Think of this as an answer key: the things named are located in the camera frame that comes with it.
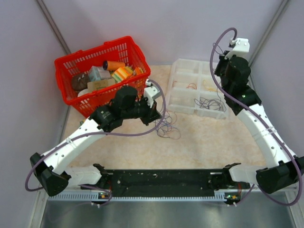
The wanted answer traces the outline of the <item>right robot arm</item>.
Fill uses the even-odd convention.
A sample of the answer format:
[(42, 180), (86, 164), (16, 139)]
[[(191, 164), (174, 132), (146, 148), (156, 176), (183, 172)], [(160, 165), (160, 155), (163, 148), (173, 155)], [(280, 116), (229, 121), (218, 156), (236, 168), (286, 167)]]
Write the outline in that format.
[(238, 182), (258, 185), (271, 194), (299, 181), (295, 166), (286, 154), (288, 146), (279, 144), (274, 138), (278, 133), (268, 119), (262, 102), (256, 92), (247, 84), (251, 69), (244, 58), (219, 56), (215, 75), (220, 77), (226, 104), (235, 116), (243, 122), (259, 146), (266, 161), (266, 167), (249, 166), (240, 163), (228, 165), (228, 172), (222, 175), (222, 183), (233, 188)]

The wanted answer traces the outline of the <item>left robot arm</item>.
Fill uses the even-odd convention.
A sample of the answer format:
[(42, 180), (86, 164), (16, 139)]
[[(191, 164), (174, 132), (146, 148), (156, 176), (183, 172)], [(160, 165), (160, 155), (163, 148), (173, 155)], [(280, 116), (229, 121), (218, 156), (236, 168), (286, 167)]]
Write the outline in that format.
[(144, 125), (160, 119), (156, 99), (162, 91), (151, 84), (141, 97), (131, 86), (121, 87), (111, 101), (95, 109), (84, 123), (58, 146), (43, 153), (35, 153), (30, 163), (35, 177), (49, 196), (63, 192), (67, 187), (107, 185), (106, 170), (99, 164), (69, 168), (69, 164), (97, 140), (112, 133), (124, 120), (140, 119)]

